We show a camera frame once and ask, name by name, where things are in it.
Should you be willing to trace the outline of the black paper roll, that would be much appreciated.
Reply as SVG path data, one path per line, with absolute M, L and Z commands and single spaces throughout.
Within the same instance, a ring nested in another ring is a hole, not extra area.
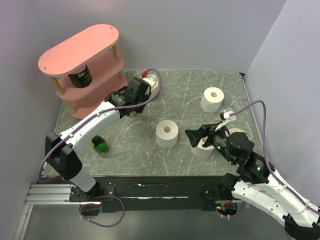
M 88 87 L 93 79 L 87 65 L 81 66 L 75 72 L 69 74 L 68 77 L 72 85 L 78 89 Z

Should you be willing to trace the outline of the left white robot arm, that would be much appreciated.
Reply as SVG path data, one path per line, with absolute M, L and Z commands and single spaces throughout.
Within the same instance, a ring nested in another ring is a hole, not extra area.
M 134 77 L 129 84 L 110 93 L 88 116 L 73 127 L 45 138 L 47 163 L 66 181 L 81 190 L 87 201 L 100 195 L 100 184 L 84 169 L 78 154 L 101 131 L 131 113 L 142 113 L 144 102 L 159 89 L 154 77 Z

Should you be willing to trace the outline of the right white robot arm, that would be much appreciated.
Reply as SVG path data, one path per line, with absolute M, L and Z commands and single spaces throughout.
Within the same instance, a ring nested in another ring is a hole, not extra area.
M 216 128 L 216 124 L 205 124 L 185 131 L 192 147 L 214 147 L 230 165 L 237 166 L 237 174 L 225 174 L 215 192 L 223 199 L 243 200 L 269 214 L 296 240 L 318 240 L 319 206 L 290 190 L 274 166 L 253 151 L 255 144 L 244 132 L 230 133 L 225 126 Z

